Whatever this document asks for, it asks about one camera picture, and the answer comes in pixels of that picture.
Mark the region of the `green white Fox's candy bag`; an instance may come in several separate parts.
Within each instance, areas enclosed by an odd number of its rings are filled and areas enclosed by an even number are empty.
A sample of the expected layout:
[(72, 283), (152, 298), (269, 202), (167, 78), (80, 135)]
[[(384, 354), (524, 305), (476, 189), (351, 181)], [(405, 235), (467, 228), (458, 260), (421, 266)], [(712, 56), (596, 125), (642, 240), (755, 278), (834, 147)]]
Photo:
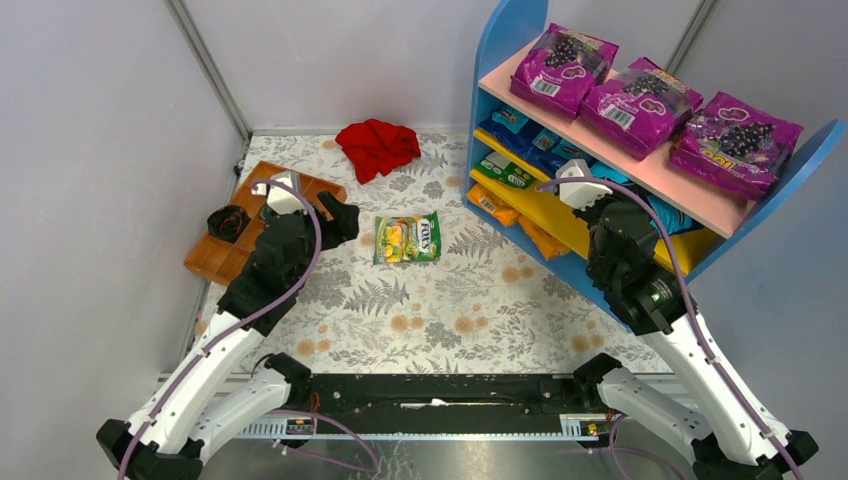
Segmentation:
[(375, 218), (374, 264), (429, 262), (442, 254), (437, 212)]

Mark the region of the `orange mango candy bag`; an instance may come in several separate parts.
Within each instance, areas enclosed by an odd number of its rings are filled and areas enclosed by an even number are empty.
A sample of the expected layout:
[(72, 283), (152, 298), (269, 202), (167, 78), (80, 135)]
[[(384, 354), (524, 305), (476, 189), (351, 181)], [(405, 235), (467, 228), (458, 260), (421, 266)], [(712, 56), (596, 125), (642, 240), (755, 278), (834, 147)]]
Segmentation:
[(518, 223), (521, 214), (513, 207), (504, 202), (489, 189), (481, 184), (475, 184), (467, 193), (468, 200), (479, 207), (502, 226), (510, 227)]
[(551, 260), (571, 252), (571, 249), (564, 243), (554, 238), (526, 216), (521, 215), (518, 218), (518, 224), (545, 260)]

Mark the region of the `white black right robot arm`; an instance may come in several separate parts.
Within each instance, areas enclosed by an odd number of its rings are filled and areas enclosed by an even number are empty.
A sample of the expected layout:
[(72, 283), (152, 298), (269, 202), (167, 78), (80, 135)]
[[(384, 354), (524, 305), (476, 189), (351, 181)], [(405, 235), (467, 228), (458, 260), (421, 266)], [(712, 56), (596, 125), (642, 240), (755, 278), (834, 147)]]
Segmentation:
[(800, 478), (817, 443), (772, 415), (723, 355), (677, 256), (670, 256), (670, 269), (656, 262), (658, 242), (673, 247), (658, 214), (639, 198), (612, 195), (581, 202), (574, 213), (588, 224), (593, 286), (611, 312), (660, 354), (696, 406), (645, 386), (608, 354), (574, 372), (584, 404), (639, 422), (683, 455), (699, 479)]

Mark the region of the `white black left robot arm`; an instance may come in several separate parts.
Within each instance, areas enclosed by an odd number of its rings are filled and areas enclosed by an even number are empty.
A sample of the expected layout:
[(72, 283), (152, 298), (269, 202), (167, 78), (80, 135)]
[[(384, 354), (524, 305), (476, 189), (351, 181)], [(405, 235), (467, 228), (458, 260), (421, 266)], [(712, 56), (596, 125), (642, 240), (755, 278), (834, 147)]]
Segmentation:
[(213, 398), (239, 364), (294, 307), (325, 250), (354, 240), (360, 209), (322, 191), (271, 217), (227, 287), (206, 332), (159, 390), (127, 420), (108, 419), (96, 439), (121, 479), (196, 479), (208, 460), (263, 414), (310, 397), (311, 370), (273, 354), (224, 399)]

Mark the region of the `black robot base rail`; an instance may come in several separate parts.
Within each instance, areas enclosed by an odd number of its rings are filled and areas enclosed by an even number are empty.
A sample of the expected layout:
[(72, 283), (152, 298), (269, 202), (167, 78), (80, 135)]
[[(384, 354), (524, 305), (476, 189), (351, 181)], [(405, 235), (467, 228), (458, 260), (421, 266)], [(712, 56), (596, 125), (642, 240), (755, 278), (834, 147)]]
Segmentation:
[(569, 374), (317, 374), (283, 354), (268, 366), (294, 376), (277, 412), (320, 415), (321, 434), (574, 436), (566, 421), (608, 413), (598, 387), (621, 362), (601, 353)]

